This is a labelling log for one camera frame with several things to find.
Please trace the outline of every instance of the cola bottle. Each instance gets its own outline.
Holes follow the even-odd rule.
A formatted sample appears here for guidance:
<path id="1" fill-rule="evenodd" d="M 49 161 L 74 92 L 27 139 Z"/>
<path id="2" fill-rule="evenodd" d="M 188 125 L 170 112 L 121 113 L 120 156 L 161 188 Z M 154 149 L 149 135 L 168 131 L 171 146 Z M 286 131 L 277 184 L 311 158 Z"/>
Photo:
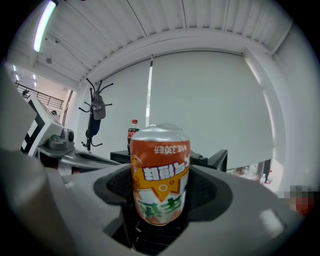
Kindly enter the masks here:
<path id="1" fill-rule="evenodd" d="M 131 138 L 137 131 L 139 131 L 138 120 L 133 119 L 132 122 L 131 122 L 131 127 L 128 129 L 128 145 L 127 145 L 128 155 L 130 155 L 130 141 L 131 141 Z"/>

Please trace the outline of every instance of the fluorescent light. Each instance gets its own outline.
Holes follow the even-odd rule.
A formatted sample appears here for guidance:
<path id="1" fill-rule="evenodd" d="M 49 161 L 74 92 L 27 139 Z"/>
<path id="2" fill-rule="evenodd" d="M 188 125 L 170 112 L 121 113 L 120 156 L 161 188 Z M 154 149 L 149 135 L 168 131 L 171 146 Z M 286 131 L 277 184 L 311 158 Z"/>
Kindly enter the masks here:
<path id="1" fill-rule="evenodd" d="M 152 82 L 152 66 L 149 69 L 148 91 L 146 95 L 145 127 L 149 126 L 151 82 Z"/>
<path id="2" fill-rule="evenodd" d="M 36 29 L 35 38 L 34 38 L 34 44 L 33 49 L 36 52 L 40 52 L 42 37 L 44 36 L 46 26 L 48 24 L 48 21 L 50 19 L 51 14 L 53 13 L 54 9 L 56 8 L 56 4 L 52 1 L 48 2 L 46 5 L 42 16 L 40 18 L 38 27 Z"/>

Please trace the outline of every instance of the ceiling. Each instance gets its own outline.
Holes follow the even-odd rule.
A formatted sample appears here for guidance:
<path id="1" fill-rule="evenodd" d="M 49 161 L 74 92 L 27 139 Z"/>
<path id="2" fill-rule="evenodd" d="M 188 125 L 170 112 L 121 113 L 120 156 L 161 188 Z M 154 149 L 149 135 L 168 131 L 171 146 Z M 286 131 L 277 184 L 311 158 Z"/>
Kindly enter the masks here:
<path id="1" fill-rule="evenodd" d="M 44 6 L 39 6 L 20 28 L 7 61 L 75 90 L 86 77 L 96 82 L 145 59 L 154 52 L 149 47 L 147 53 L 147 45 L 164 44 L 177 37 L 186 43 L 191 37 L 201 37 L 207 43 L 200 46 L 190 41 L 190 45 L 219 49 L 210 42 L 221 35 L 230 38 L 230 44 L 242 40 L 241 44 L 260 47 L 272 55 L 293 23 L 270 0 L 66 0 L 59 1 L 46 28 L 46 40 L 36 53 L 34 36 Z M 138 46 L 145 47 L 144 56 L 130 59 L 129 54 L 133 56 Z"/>
<path id="2" fill-rule="evenodd" d="M 30 89 L 39 91 L 44 94 L 48 94 L 48 91 L 50 91 L 50 96 L 59 98 L 61 100 L 64 100 L 64 97 L 66 96 L 67 89 L 55 82 L 52 82 L 37 73 L 30 72 L 29 70 L 16 66 L 14 71 L 12 65 L 6 64 L 5 68 L 7 70 L 7 73 L 10 76 L 10 79 L 15 83 L 17 82 L 16 75 L 18 75 L 19 81 L 18 83 L 26 86 Z"/>

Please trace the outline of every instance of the staircase railing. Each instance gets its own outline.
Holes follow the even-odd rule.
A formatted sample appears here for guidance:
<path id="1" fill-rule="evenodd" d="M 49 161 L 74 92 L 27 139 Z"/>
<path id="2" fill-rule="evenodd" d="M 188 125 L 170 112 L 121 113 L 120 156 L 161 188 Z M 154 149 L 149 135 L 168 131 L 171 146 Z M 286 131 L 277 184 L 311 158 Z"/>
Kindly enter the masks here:
<path id="1" fill-rule="evenodd" d="M 36 96 L 39 101 L 44 104 L 47 105 L 48 107 L 52 107 L 52 108 L 56 108 L 56 109 L 62 109 L 62 106 L 64 104 L 64 101 L 55 97 L 52 97 L 50 95 L 44 94 L 42 92 L 39 92 L 37 90 L 31 89 L 29 87 L 26 87 L 18 82 L 15 82 L 16 84 L 16 88 L 19 91 L 19 93 L 22 94 L 22 92 L 24 92 L 25 90 L 28 90 L 29 92 L 25 95 L 26 98 L 28 98 L 28 96 L 34 95 Z"/>

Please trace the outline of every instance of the ceiling light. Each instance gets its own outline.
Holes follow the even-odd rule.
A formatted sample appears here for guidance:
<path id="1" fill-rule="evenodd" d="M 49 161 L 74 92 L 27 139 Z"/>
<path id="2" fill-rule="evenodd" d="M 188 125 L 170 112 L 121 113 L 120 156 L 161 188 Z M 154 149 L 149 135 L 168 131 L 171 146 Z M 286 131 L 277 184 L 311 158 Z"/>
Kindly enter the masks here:
<path id="1" fill-rule="evenodd" d="M 34 44 L 33 44 L 33 49 L 36 52 L 40 52 L 41 42 L 42 42 L 42 38 L 45 33 L 46 26 L 48 24 L 48 21 L 49 21 L 51 14 L 53 13 L 54 9 L 56 8 L 56 6 L 57 5 L 55 2 L 49 1 L 45 7 L 43 13 L 42 13 L 38 27 L 36 29 Z"/>

